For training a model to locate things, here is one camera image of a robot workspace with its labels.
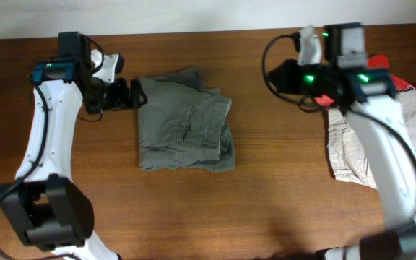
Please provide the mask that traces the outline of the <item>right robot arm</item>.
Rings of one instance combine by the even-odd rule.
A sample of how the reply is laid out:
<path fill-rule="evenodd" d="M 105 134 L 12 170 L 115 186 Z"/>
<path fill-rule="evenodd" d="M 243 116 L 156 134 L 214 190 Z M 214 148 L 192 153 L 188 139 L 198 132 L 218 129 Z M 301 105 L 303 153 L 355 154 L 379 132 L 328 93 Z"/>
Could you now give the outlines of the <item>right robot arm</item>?
<path fill-rule="evenodd" d="M 386 221 L 384 231 L 354 245 L 302 253 L 302 259 L 416 259 L 416 153 L 397 90 L 386 69 L 368 66 L 359 22 L 313 26 L 290 34 L 298 52 L 271 71 L 267 88 L 302 111 L 320 111 L 307 99 L 331 98 L 357 134 L 373 172 Z"/>

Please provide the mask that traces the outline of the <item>grey-green shorts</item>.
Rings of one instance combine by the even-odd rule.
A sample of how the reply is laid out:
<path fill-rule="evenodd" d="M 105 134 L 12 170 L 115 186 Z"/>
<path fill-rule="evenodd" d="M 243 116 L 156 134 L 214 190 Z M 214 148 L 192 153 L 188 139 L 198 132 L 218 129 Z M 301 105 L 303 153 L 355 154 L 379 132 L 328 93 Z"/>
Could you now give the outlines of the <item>grey-green shorts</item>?
<path fill-rule="evenodd" d="M 139 83 L 147 96 L 138 110 L 141 170 L 235 169 L 227 120 L 232 100 L 206 87 L 198 69 L 141 78 Z"/>

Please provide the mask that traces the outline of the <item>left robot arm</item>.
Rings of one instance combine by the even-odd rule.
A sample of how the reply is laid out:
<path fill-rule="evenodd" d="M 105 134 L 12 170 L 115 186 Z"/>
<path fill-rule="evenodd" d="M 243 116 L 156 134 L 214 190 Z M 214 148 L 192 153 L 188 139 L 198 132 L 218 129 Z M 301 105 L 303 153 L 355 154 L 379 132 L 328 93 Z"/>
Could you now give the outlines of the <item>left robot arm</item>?
<path fill-rule="evenodd" d="M 19 240 L 50 259 L 117 259 L 95 232 L 91 201 L 72 180 L 79 110 L 137 109 L 147 103 L 138 80 L 120 77 L 124 58 L 105 54 L 79 32 L 58 35 L 58 53 L 30 74 L 35 110 L 24 159 L 12 183 L 0 185 L 0 208 Z"/>

